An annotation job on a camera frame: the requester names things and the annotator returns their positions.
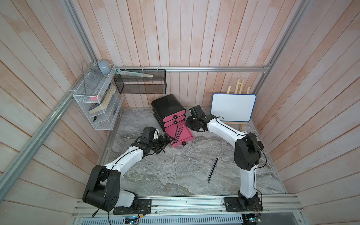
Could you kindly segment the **pink bottom drawer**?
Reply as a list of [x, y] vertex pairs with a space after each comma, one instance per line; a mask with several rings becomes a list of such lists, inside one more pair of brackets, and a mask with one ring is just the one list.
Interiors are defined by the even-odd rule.
[[[194, 139], [194, 136], [191, 132], [191, 130], [185, 125], [185, 121], [180, 121], [178, 123], [180, 126], [184, 126], [183, 127], [183, 131], [182, 134], [179, 138], [179, 142], [173, 144], [173, 141], [171, 142], [171, 145], [173, 148], [178, 147], [178, 146], [185, 146], [188, 142], [191, 142]], [[167, 128], [165, 128], [165, 132], [174, 139], [174, 134], [175, 134], [175, 130], [177, 128], [177, 125], [171, 125]]]

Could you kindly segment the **black drawer cabinet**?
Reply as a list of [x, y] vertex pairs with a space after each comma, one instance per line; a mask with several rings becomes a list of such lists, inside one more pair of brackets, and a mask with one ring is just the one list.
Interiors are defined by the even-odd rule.
[[166, 128], [163, 127], [164, 125], [163, 119], [173, 113], [185, 109], [173, 94], [158, 98], [152, 101], [151, 105], [152, 105], [153, 115], [163, 131], [165, 131]]

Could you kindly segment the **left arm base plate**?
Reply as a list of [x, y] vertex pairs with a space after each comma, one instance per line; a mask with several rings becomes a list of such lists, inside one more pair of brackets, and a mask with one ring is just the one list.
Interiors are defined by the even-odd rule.
[[113, 210], [114, 215], [133, 215], [141, 214], [147, 215], [150, 214], [152, 210], [152, 200], [151, 199], [138, 199], [130, 207], [115, 207]]

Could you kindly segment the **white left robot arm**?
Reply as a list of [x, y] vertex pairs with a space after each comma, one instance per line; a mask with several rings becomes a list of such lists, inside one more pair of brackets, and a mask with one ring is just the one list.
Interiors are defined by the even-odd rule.
[[82, 201], [105, 212], [114, 208], [123, 210], [125, 214], [139, 212], [138, 194], [121, 190], [121, 178], [144, 157], [163, 152], [173, 140], [168, 134], [160, 135], [154, 127], [145, 127], [125, 153], [92, 169]]

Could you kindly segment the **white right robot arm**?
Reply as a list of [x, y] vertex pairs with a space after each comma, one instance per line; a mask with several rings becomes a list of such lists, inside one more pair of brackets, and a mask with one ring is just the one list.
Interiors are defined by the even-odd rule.
[[214, 133], [234, 147], [234, 162], [241, 169], [241, 197], [250, 199], [256, 196], [256, 169], [262, 157], [256, 135], [238, 131], [212, 114], [206, 115], [199, 105], [189, 111], [191, 115], [186, 119], [188, 128], [196, 132]]

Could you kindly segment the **black pencil bundle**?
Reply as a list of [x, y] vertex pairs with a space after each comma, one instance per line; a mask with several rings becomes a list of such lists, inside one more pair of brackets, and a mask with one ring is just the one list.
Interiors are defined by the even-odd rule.
[[212, 178], [212, 176], [213, 176], [213, 173], [214, 173], [214, 170], [215, 170], [216, 165], [217, 165], [217, 163], [218, 163], [218, 160], [219, 160], [219, 156], [216, 157], [216, 159], [215, 159], [215, 161], [214, 161], [214, 164], [213, 164], [213, 166], [212, 166], [212, 168], [211, 168], [210, 174], [209, 174], [208, 179], [207, 179], [207, 182], [208, 182], [208, 183], [211, 181], [211, 178]]

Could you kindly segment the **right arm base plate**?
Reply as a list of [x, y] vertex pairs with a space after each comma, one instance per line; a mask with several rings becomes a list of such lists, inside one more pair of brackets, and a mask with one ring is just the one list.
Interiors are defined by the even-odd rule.
[[245, 197], [225, 197], [223, 205], [227, 212], [262, 212], [261, 199], [254, 196], [250, 199]]

